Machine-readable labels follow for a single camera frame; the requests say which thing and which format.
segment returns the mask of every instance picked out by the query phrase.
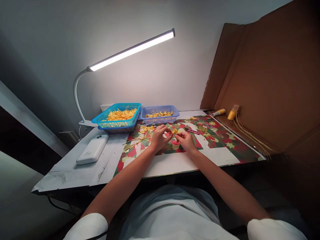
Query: person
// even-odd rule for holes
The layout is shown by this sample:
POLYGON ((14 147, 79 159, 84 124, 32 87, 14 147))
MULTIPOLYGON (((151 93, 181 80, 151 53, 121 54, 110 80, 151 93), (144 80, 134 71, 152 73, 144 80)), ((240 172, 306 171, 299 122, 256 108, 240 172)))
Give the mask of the person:
MULTIPOLYGON (((94 198, 66 240, 89 239, 105 233, 112 218, 147 171, 154 155, 172 139, 165 125, 156 128, 150 146, 119 172, 94 198)), ((289 223, 273 220, 236 180, 200 153, 192 135, 175 135, 186 154, 209 180, 224 202, 247 225, 249 239, 306 239, 289 223)), ((131 205, 119 239, 238 239, 221 226, 218 208, 205 191, 165 185, 138 197, 131 205)))

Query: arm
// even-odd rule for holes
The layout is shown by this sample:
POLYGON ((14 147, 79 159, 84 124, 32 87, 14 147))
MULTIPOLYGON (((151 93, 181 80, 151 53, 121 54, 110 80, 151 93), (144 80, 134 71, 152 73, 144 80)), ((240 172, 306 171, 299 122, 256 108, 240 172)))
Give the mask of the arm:
POLYGON ((100 213, 110 224, 113 216, 137 187, 156 152, 163 148, 171 139, 172 132, 170 129, 164 125, 157 127, 153 133, 150 146, 133 162, 122 169, 100 191, 81 217, 90 213, 100 213), (164 132, 170 133, 170 136, 164 138, 162 136, 164 132))
POLYGON ((240 183, 196 149, 191 134, 182 132, 175 137, 224 202, 246 224, 252 219, 270 218, 267 211, 240 183))

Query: desk lamp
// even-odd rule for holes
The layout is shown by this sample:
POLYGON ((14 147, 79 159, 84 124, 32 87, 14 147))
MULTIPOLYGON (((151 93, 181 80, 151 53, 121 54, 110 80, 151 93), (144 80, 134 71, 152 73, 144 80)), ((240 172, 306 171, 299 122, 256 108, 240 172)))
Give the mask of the desk lamp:
POLYGON ((78 111, 80 113, 80 116, 82 118, 82 121, 79 122, 80 125, 86 125, 86 126, 90 126, 90 127, 97 127, 98 125, 96 123, 92 123, 89 120, 86 120, 82 114, 82 111, 80 109, 79 106, 79 102, 78 102, 78 97, 77 97, 77 85, 79 82, 79 79, 86 73, 89 72, 94 72, 97 71, 100 68, 103 68, 111 63, 114 63, 120 59, 123 59, 125 57, 128 57, 132 54, 135 54, 137 52, 140 52, 141 50, 144 50, 146 48, 152 47, 158 43, 164 42, 170 38, 175 37, 175 32, 174 32, 174 28, 170 31, 164 32, 158 36, 155 36, 153 38, 150 38, 144 42, 141 42, 137 45, 134 45, 130 48, 127 48, 126 50, 123 50, 121 52, 118 52, 110 57, 107 57, 106 59, 103 59, 95 64, 92 64, 90 66, 88 66, 85 70, 81 71, 76 78, 74 79, 74 83, 73 83, 73 95, 74 95, 74 100, 76 102, 78 111))

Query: blue plastic basket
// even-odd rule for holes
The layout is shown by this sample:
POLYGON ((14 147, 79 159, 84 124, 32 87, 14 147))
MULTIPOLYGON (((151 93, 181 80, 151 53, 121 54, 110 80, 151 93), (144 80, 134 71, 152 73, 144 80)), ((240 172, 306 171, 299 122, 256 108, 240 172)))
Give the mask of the blue plastic basket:
POLYGON ((172 106, 155 106, 155 107, 145 107, 141 110, 140 118, 145 122, 145 124, 156 124, 156 123, 165 123, 165 122, 174 122, 179 116, 178 110, 172 106), (146 118, 146 114, 151 114, 152 111, 164 112, 172 111, 173 115, 169 117, 156 117, 156 118, 146 118))
POLYGON ((104 110, 102 113, 100 113, 97 117, 95 117, 92 122, 97 123, 101 128, 119 128, 119 127, 130 127, 132 126, 134 120, 136 119, 136 116, 139 115, 141 108, 141 103, 116 103, 110 106, 108 109, 104 110), (118 120, 118 121, 103 121, 107 120, 107 117, 110 112, 116 111, 116 110, 126 110, 126 109, 134 109, 137 108, 137 111, 133 115, 133 117, 129 120, 118 120))
POLYGON ((98 126, 99 130, 103 130, 108 134, 116 134, 116 133, 126 133, 126 132, 132 132, 137 124, 138 118, 139 118, 139 113, 136 115, 136 118, 133 122, 133 124, 129 127, 119 127, 119 128, 102 128, 98 126))

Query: white power bank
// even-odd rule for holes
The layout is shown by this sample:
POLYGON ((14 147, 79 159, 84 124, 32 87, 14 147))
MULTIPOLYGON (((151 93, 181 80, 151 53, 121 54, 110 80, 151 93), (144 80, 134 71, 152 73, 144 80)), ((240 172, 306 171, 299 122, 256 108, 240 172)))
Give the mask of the white power bank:
POLYGON ((104 146, 108 141, 108 134, 94 136, 87 147, 80 154, 76 163, 78 165, 95 162, 98 160, 104 146))

